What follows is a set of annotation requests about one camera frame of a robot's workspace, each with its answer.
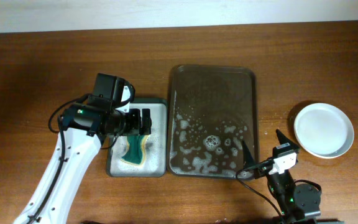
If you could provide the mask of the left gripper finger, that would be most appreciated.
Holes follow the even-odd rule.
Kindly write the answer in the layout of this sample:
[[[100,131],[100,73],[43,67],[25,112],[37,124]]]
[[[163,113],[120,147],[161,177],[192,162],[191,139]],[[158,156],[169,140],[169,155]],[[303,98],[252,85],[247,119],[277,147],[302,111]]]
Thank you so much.
[[[142,109],[142,135],[151,133],[152,120],[149,109]]]
[[[141,116],[140,116],[140,110],[139,109],[133,109],[133,133],[134,135],[140,134],[140,128],[141,128]]]

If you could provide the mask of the green yellow sponge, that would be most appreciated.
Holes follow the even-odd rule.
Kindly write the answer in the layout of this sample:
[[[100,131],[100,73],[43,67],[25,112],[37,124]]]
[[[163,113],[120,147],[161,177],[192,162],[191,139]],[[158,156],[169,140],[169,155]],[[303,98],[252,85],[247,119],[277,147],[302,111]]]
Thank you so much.
[[[149,135],[128,136],[126,152],[121,161],[132,166],[141,166],[146,160],[146,143]]]

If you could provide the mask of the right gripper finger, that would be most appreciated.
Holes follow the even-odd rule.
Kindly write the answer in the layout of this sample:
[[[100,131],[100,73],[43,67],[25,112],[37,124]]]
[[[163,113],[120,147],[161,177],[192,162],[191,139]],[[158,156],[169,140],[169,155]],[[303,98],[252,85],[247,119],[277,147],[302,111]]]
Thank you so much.
[[[244,160],[244,170],[250,170],[253,169],[255,166],[254,158],[252,157],[252,154],[250,153],[249,148],[247,147],[247,144],[245,141],[241,142],[242,148],[243,148],[243,160]]]
[[[279,129],[275,130],[278,141],[280,144],[286,144],[289,143],[289,145],[294,146],[295,143],[291,141],[289,138],[287,138]]]

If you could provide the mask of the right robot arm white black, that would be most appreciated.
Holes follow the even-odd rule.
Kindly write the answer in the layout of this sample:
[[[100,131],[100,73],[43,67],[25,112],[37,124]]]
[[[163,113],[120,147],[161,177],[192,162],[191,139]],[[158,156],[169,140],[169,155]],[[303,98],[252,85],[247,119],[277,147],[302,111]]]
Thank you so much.
[[[280,130],[276,130],[276,135],[280,145],[272,149],[271,157],[259,163],[252,157],[246,143],[241,142],[244,166],[236,172],[236,180],[273,207],[278,213],[278,216],[272,219],[274,223],[341,223],[336,219],[318,219],[321,215],[319,206],[323,193],[322,188],[319,184],[309,180],[293,179],[290,169],[298,162],[297,156],[300,147]],[[241,177],[246,173],[252,174],[254,179],[265,177],[268,191],[278,205],[241,181]]]

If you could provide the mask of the pale green plate top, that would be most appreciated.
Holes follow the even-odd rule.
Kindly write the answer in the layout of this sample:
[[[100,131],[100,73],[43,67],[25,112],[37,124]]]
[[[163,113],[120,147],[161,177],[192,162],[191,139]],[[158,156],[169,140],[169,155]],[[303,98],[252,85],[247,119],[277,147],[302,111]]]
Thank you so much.
[[[349,117],[327,103],[313,103],[301,109],[295,116],[293,129],[300,146],[323,159],[344,155],[355,137]]]

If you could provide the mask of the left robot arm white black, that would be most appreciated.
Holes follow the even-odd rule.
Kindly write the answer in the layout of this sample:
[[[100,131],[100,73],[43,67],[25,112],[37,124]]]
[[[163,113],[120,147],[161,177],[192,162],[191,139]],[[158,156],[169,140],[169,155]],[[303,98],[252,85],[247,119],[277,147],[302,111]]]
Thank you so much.
[[[106,172],[111,177],[160,177],[165,172],[167,107],[134,103],[150,111],[151,133],[111,137]],[[70,128],[58,135],[55,151],[29,203],[15,223],[66,223],[71,205],[101,141]]]

